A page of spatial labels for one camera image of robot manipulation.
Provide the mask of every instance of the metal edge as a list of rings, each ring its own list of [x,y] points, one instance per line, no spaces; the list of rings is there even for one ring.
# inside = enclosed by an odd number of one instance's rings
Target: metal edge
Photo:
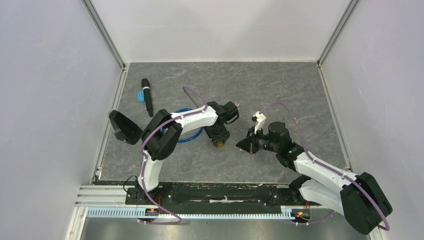
[[[327,88],[326,79],[324,78],[323,70],[322,70],[322,67],[320,65],[318,65],[318,72],[319,72],[319,76],[321,78],[322,86],[324,88],[325,97],[327,98],[328,106],[330,108],[332,121],[334,122],[335,132],[337,134],[338,141],[340,142],[341,151],[343,152],[344,161],[346,162],[346,165],[349,166],[349,168],[351,170],[353,170],[353,166],[352,166],[352,163],[350,161],[350,159],[351,159],[350,154],[349,154],[348,148],[345,144],[345,139],[343,137],[342,129],[340,128],[340,122],[339,122],[339,119],[338,119],[338,116],[337,116],[337,111],[336,111],[336,109],[333,105],[332,98],[331,98],[329,90]]]
[[[99,31],[101,37],[103,38],[104,42],[106,43],[107,47],[109,48],[110,52],[113,55],[113,58],[115,59],[116,63],[119,65],[121,69],[125,68],[126,64],[124,60],[122,59],[121,55],[118,52],[117,47],[115,46],[114,42],[111,39],[111,36],[109,35],[108,31],[106,30],[105,25],[102,22],[102,19],[99,16],[99,13],[97,12],[96,8],[94,7],[94,4],[91,0],[81,0],[85,8],[87,9],[88,14],[90,14],[91,19],[94,22],[94,25],[96,26],[97,30]]]
[[[108,189],[123,189],[121,185],[81,185],[79,187],[79,190],[108,190]]]
[[[324,50],[321,53],[321,56],[319,56],[319,58],[318,58],[318,66],[321,66],[324,63],[324,61],[326,60],[329,52],[333,48],[337,39],[339,38],[340,33],[342,32],[343,28],[345,27],[346,23],[348,22],[349,18],[351,17],[352,12],[355,10],[359,1],[360,0],[350,0],[349,4],[346,7],[346,10],[344,10],[343,15],[341,16],[340,20],[338,21],[337,26],[335,27],[333,33],[331,34],[331,37],[328,40],[327,45],[325,45]]]
[[[65,240],[79,240],[86,222],[88,207],[74,207]]]
[[[128,63],[120,72],[119,81],[118,81],[118,84],[117,84],[117,87],[116,87],[116,92],[115,92],[115,96],[113,98],[111,109],[117,109],[118,106],[119,106],[119,103],[121,101],[122,92],[124,90],[125,81],[127,80],[129,68],[130,68],[130,63]],[[98,177],[100,178],[100,176],[101,176],[103,156],[104,156],[105,151],[106,151],[106,146],[107,146],[109,135],[111,134],[111,131],[112,131],[111,125],[107,122],[105,130],[104,130],[103,139],[101,141],[100,149],[99,149],[99,151],[97,152],[97,155],[96,155],[96,164],[95,164],[93,171],[92,171],[93,174],[92,174],[92,177],[91,177],[91,180],[90,180],[90,184],[93,184],[93,182],[96,180],[96,173],[98,171],[100,171]]]
[[[369,233],[369,238],[371,240],[386,240],[387,238],[382,234],[382,231],[380,231],[380,229],[378,227],[374,228],[370,233]]]

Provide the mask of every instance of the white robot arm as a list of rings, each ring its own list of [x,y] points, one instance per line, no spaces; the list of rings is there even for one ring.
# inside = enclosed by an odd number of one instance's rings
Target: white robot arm
[[[299,204],[309,201],[326,206],[343,215],[352,227],[363,234],[378,226],[382,218],[356,184],[366,191],[385,217],[393,211],[372,175],[366,172],[357,175],[339,169],[310,151],[305,152],[302,146],[292,142],[283,122],[272,122],[268,133],[264,134],[262,126],[265,119],[259,112],[253,115],[256,126],[251,127],[246,138],[236,146],[250,154],[259,149],[274,152],[284,167],[302,174],[289,185]]]
[[[195,113],[201,111],[204,106],[199,107],[197,109],[193,109],[190,111],[185,111],[181,113],[173,112],[171,113],[171,118],[175,118],[178,116],[182,116],[183,114]],[[201,127],[212,126],[217,121],[218,115],[215,109],[211,106],[207,106],[206,110],[202,113],[189,115],[180,119],[176,119],[175,122],[180,124],[182,127],[181,135],[189,132],[191,130],[195,130]],[[155,189],[159,184],[159,173],[161,172],[163,160],[152,160],[152,156],[150,156],[149,152],[143,149],[145,155],[147,155],[147,162],[144,172],[144,184],[146,186],[146,190],[149,192]],[[137,178],[138,182],[141,183],[141,175]]]
[[[228,102],[225,105],[219,105],[212,101],[208,102],[206,107],[201,106],[197,109],[180,113],[168,113],[165,109],[159,110],[142,131],[134,122],[120,112],[112,110],[109,113],[109,119],[116,138],[132,145],[136,144],[139,139],[145,141],[159,125],[174,119],[164,126],[165,132],[156,131],[143,149],[144,156],[147,156],[144,157],[146,163],[143,179],[148,192],[158,186],[163,160],[173,152],[180,135],[204,127],[212,144],[217,148],[221,148],[230,137],[230,133],[224,124],[230,124],[237,120],[238,117],[239,111],[234,103]],[[141,183],[142,176],[140,175],[137,180]]]

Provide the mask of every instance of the white wall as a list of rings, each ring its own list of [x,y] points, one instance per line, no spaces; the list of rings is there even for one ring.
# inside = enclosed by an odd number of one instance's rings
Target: white wall
[[[92,0],[126,62],[317,60],[349,0]]]
[[[363,0],[323,65],[357,172],[393,206],[388,239],[424,226],[424,1]]]
[[[64,239],[119,68],[81,1],[0,3],[0,239]]]

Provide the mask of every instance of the blue block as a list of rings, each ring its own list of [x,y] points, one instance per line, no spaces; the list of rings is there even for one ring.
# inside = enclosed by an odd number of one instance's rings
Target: blue block
[[[143,91],[138,91],[137,92],[137,98],[138,98],[138,102],[139,103],[144,103],[145,102],[145,94]]]

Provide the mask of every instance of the blue cable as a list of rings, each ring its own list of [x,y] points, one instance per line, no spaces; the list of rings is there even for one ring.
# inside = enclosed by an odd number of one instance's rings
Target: blue cable
[[[182,112],[187,112],[187,111],[190,111],[190,110],[193,110],[193,109],[191,109],[191,108],[183,108],[183,109],[180,109],[180,110],[175,111],[175,112],[176,113],[182,113]],[[199,131],[196,134],[194,134],[193,136],[191,136],[189,138],[186,138],[186,139],[180,139],[180,140],[178,140],[177,143],[186,143],[186,142],[189,142],[189,141],[197,138],[202,133],[202,131],[203,131],[203,127],[199,128]]]

